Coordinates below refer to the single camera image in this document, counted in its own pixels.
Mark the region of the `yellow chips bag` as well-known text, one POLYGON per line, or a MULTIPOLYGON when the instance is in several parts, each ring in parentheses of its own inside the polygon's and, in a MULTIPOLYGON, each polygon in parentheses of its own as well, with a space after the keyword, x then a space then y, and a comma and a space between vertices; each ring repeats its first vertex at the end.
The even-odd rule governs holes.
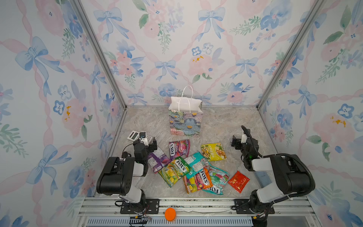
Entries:
POLYGON ((226 153, 220 142, 202 144, 201 152, 208 161, 220 161, 226 159, 226 153))

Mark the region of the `mint Fox's candy bag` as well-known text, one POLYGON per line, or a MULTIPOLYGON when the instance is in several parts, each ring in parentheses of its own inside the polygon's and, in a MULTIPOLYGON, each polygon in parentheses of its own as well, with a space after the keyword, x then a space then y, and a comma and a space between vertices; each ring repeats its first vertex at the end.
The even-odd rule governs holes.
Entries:
POLYGON ((213 186, 211 188, 203 189, 203 191, 210 194, 223 195, 223 190, 230 177, 229 173, 215 166, 210 166, 209 175, 213 186))

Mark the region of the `teal snack packet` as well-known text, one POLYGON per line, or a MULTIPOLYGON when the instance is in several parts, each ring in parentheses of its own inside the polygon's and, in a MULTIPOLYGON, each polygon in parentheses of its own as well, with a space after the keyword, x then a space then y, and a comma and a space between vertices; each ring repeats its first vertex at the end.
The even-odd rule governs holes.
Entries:
POLYGON ((209 161, 200 152, 185 158, 184 161, 191 167, 186 175, 187 179, 191 179, 204 168, 209 169, 210 167, 209 161))

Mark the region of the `orange Fox's candy bag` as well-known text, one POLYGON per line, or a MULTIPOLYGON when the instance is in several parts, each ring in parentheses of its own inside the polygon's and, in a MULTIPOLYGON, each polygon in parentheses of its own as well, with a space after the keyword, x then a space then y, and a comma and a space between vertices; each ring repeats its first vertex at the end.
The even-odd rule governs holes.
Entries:
POLYGON ((187 176, 184 176, 183 181, 187 194, 194 193, 200 190, 207 190, 213 187, 213 183, 207 168, 203 168, 190 179, 188 179, 187 176))

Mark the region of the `floral paper gift bag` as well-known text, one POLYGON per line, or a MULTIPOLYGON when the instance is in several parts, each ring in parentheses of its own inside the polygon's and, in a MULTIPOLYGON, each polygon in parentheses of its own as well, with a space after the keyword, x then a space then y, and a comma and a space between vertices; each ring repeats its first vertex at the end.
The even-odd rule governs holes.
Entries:
POLYGON ((203 118, 202 100, 172 96, 168 108, 170 133, 178 136, 199 137, 203 118))

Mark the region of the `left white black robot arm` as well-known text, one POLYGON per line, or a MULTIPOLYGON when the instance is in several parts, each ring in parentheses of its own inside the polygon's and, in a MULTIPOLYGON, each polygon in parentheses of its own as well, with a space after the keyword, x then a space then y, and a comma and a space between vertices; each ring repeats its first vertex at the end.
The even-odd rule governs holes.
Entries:
POLYGON ((96 183, 98 194, 117 194, 132 205, 146 205, 143 190, 132 185, 133 177, 145 177, 148 172, 148 156, 157 150, 157 140, 152 138, 151 144, 146 139, 138 139, 132 143, 134 155, 124 151, 121 157, 108 158, 96 183))

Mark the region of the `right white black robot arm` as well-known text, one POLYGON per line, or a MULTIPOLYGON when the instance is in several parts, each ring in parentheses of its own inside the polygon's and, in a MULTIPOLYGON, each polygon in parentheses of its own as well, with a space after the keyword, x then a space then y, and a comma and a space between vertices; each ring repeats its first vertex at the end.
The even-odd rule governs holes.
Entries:
POLYGON ((259 156, 258 141, 254 138, 232 138, 231 146, 242 153, 242 162, 250 172, 271 171, 274 182, 252 191, 248 201, 234 200, 232 210, 267 215, 273 205, 294 197, 308 195, 315 189, 315 180, 308 167, 297 155, 273 154, 259 156))

